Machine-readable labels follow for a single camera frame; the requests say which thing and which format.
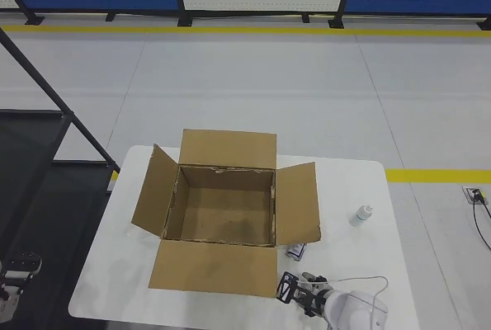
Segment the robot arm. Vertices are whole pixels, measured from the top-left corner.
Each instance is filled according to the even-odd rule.
[[[319,316],[333,330],[384,330],[388,315],[386,305],[374,296],[361,291],[350,293],[335,290],[322,276],[309,273],[297,276],[285,272],[282,276],[276,297],[288,304],[294,300],[306,315]]]
[[[30,252],[24,252],[4,265],[0,261],[0,323],[12,319],[23,289],[40,268],[40,257]]]

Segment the concrete floor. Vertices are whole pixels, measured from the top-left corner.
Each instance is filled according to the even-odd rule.
[[[52,16],[44,24],[102,25]],[[2,24],[22,20],[0,16]],[[312,17],[312,26],[325,20]],[[475,30],[473,21],[346,19],[347,27]],[[119,17],[113,24],[173,26]],[[301,26],[298,18],[198,25]],[[282,154],[387,168],[491,169],[491,39],[354,35],[11,37],[121,165],[183,128],[278,134]],[[55,109],[0,45],[0,108]],[[57,158],[100,159],[71,129]],[[389,184],[421,329],[491,329],[491,255],[461,184]],[[482,185],[490,201],[491,185]],[[479,222],[491,243],[484,214]],[[153,328],[112,323],[109,329]]]

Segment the open cardboard box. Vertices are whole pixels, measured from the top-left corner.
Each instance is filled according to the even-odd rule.
[[[276,169],[276,135],[184,130],[154,145],[132,223],[162,240],[149,287],[275,297],[276,246],[320,240],[314,163]]]

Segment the floor outlet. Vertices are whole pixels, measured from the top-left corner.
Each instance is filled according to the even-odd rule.
[[[487,201],[487,197],[485,196],[485,192],[483,190],[481,190],[480,188],[478,188],[477,186],[463,186],[463,187],[461,187],[461,189],[463,189],[463,193],[465,194],[465,198],[467,199],[469,204],[473,205],[473,198],[474,198],[473,191],[478,189],[479,192],[484,197],[485,204],[489,205],[489,202]]]

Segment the blue barrier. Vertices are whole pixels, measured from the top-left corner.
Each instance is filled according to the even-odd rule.
[[[491,0],[347,0],[346,12],[491,14]]]
[[[177,0],[24,0],[30,9],[177,10]]]

